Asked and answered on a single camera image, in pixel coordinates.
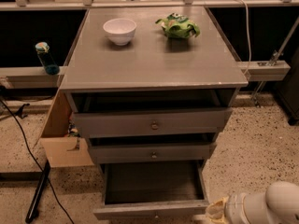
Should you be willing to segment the black flat bar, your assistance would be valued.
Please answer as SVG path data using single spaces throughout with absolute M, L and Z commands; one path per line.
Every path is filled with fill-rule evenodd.
M 46 187 L 46 185 L 48 183 L 49 174 L 50 174 L 50 163 L 48 161 L 46 161 L 44 169 L 39 178 L 33 200 L 31 201 L 29 210 L 28 210 L 26 218 L 25 218 L 26 224 L 31 224 L 39 215 L 38 206 L 39 206 L 39 202 L 41 200 L 44 188 Z

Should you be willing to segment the grey drawer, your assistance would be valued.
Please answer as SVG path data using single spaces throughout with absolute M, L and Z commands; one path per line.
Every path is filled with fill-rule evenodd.
M 207 160 L 216 143 L 120 145 L 90 147 L 94 163 Z
M 86 138 L 219 133 L 231 108 L 200 108 L 154 112 L 75 114 L 74 122 Z
M 113 163 L 101 166 L 100 220 L 203 215 L 209 205 L 203 161 Z

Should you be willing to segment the white ceramic bowl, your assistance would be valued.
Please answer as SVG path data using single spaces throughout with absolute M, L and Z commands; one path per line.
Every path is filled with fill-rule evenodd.
M 112 43 L 125 46 L 135 36 L 136 23 L 125 18 L 112 19 L 104 23 L 103 29 Z

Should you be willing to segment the green crumpled chip bag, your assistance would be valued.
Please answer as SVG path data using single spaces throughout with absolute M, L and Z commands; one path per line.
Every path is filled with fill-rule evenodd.
M 166 18 L 161 18 L 155 22 L 160 24 L 164 35 L 167 38 L 188 39 L 192 36 L 199 36 L 199 26 L 188 17 L 178 13 L 172 13 Z

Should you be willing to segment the grey top drawer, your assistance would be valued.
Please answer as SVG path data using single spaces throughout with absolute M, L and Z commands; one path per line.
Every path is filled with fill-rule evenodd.
M 86 138 L 219 133 L 231 108 L 200 108 L 154 112 L 75 114 L 74 122 Z

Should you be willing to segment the diagonal metal strut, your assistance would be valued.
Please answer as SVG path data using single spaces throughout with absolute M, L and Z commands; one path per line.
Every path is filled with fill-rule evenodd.
M 299 16 L 297 17 L 295 23 L 293 24 L 291 30 L 288 32 L 286 38 L 284 39 L 282 45 L 280 46 L 279 50 L 275 50 L 270 58 L 270 60 L 267 63 L 263 63 L 263 66 L 274 66 L 278 58 L 281 56 L 283 53 L 285 47 L 287 46 L 289 40 L 291 39 L 293 33 L 295 32 L 297 26 L 299 25 Z M 260 107 L 260 104 L 258 102 L 258 94 L 262 91 L 263 87 L 265 86 L 266 82 L 265 81 L 260 81 L 255 88 L 254 92 L 251 95 L 251 99 L 253 103 L 255 104 L 256 107 Z

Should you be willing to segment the dark cabinet at right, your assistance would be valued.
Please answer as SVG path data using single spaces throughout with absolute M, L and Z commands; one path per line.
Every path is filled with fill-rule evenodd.
M 280 103 L 287 113 L 290 125 L 299 122 L 299 49 L 293 54 L 291 69 L 277 85 Z

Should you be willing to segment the grey wooden drawer cabinet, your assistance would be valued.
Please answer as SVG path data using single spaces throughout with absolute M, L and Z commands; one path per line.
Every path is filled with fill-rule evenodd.
M 200 35 L 167 38 L 155 22 L 178 13 Z M 125 46 L 105 34 L 106 21 L 136 23 Z M 60 87 L 75 114 L 231 108 L 247 79 L 203 7 L 118 7 L 89 11 Z M 215 143 L 219 133 L 86 138 L 90 147 Z

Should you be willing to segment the blue water bottle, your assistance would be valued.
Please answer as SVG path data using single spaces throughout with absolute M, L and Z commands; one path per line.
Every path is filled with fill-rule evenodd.
M 60 67 L 51 56 L 50 46 L 46 42 L 38 42 L 35 45 L 35 48 L 37 57 L 44 67 L 45 72 L 52 76 L 58 75 L 60 72 Z

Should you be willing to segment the grey bottom drawer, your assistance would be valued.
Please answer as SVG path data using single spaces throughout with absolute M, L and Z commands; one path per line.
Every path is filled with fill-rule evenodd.
M 209 205 L 203 161 L 113 163 L 101 166 L 100 220 L 203 215 Z

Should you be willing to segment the open cardboard box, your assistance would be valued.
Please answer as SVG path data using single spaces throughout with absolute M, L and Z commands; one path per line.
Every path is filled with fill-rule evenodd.
M 51 168 L 93 166 L 85 139 L 68 132 L 71 115 L 65 95 L 58 91 L 39 138 Z

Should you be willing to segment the grey middle drawer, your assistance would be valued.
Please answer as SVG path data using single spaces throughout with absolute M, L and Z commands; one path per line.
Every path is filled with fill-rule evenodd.
M 120 145 L 90 147 L 94 163 L 207 160 L 216 143 Z

